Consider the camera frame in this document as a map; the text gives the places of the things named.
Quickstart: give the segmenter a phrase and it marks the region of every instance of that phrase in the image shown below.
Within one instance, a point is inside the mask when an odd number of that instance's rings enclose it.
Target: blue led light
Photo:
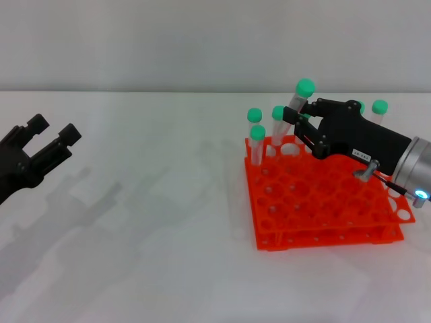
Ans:
[[[423,190],[417,190],[417,191],[415,191],[415,194],[418,195],[421,199],[428,200],[429,196]]]

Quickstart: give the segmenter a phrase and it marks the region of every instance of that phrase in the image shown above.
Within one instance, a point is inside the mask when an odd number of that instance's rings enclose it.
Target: white table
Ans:
[[[0,137],[42,113],[31,155],[72,122],[73,157],[0,206],[0,322],[431,321],[431,208],[390,245],[258,252],[246,111],[290,94],[0,93]],[[430,94],[377,98],[431,139]]]

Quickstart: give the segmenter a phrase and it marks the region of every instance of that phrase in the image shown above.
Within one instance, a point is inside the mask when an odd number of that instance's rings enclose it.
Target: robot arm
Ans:
[[[360,114],[360,103],[354,100],[320,98],[312,104],[307,102],[301,113],[323,118],[316,129],[297,111],[284,108],[283,120],[295,125],[294,134],[314,157],[346,155],[367,165],[366,170],[354,173],[359,179],[366,182],[376,176],[400,194],[413,197],[415,207],[431,200],[431,143],[417,137],[412,140],[366,120]],[[392,176],[393,182],[375,171]]]
[[[72,124],[33,157],[22,150],[34,135],[41,134],[48,127],[44,117],[37,114],[26,127],[15,126],[0,141],[0,204],[17,190],[38,186],[45,175],[72,156],[67,146],[81,138]]]

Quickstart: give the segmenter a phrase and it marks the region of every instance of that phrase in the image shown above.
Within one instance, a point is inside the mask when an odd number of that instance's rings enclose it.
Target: test tube rack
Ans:
[[[415,222],[404,196],[375,177],[369,182],[353,177],[354,170],[364,169],[353,159],[318,160],[295,136],[285,136],[279,147],[270,147],[266,137],[262,164],[252,166],[248,139],[245,145],[259,250],[389,244],[404,240],[400,224]]]

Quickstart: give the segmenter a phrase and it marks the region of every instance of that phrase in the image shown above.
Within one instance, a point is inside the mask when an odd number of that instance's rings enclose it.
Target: white wall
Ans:
[[[431,91],[429,0],[2,0],[0,89]]]

